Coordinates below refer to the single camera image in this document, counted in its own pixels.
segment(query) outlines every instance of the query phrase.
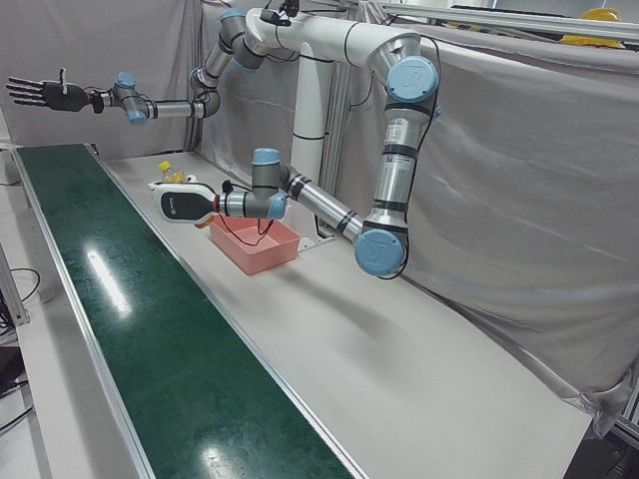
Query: green conveyor belt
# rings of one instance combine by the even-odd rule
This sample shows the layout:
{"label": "green conveyor belt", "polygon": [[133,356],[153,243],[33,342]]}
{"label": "green conveyor belt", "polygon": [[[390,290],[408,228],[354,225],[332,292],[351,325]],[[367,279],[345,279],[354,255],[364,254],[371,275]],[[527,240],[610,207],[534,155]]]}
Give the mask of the green conveyor belt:
{"label": "green conveyor belt", "polygon": [[350,477],[86,147],[19,154],[156,477]]}

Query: yellow hard hat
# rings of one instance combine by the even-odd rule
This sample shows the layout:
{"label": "yellow hard hat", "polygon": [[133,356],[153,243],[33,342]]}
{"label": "yellow hard hat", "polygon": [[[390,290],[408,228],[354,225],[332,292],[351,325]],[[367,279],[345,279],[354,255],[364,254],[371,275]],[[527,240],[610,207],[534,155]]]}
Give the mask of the yellow hard hat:
{"label": "yellow hard hat", "polygon": [[[619,10],[614,8],[593,8],[581,15],[579,18],[582,20],[599,20],[602,22],[620,22]],[[608,47],[625,49],[626,47],[618,40],[612,40],[607,38],[590,38],[590,37],[578,37],[576,35],[564,35],[560,40],[561,43],[568,45],[588,45],[592,47]]]}

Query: white tabletop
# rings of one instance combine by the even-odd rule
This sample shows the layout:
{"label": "white tabletop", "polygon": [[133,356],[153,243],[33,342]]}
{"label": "white tabletop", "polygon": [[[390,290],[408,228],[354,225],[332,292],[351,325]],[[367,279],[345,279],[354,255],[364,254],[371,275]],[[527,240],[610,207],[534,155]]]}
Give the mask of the white tabletop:
{"label": "white tabletop", "polygon": [[246,276],[147,183],[171,161],[219,189],[196,154],[113,161],[129,196],[371,478],[561,478],[589,417],[463,317],[407,282],[361,272],[338,239]]}

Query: pink tray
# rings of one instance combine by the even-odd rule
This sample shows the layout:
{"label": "pink tray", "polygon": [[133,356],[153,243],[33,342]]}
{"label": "pink tray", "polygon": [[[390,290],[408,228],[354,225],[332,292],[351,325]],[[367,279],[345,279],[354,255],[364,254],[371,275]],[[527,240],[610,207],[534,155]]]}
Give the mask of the pink tray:
{"label": "pink tray", "polygon": [[[226,225],[220,216],[215,217],[211,223],[211,240],[246,274],[270,269],[298,256],[300,236],[278,221],[273,222],[266,237],[256,246],[243,244],[230,230],[246,242],[256,242],[260,238],[258,220],[224,217],[224,221]],[[269,220],[260,220],[261,230],[268,224]]]}

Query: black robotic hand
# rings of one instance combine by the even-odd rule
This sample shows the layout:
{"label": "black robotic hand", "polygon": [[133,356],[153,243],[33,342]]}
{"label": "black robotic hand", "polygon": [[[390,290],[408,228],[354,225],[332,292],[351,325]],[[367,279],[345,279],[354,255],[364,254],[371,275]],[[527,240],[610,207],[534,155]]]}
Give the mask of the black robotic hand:
{"label": "black robotic hand", "polygon": [[18,105],[32,107],[49,107],[52,110],[63,112],[79,112],[84,107],[95,102],[94,96],[86,92],[78,85],[67,83],[66,70],[60,70],[58,82],[24,80],[22,78],[9,77],[6,85],[9,95]]}

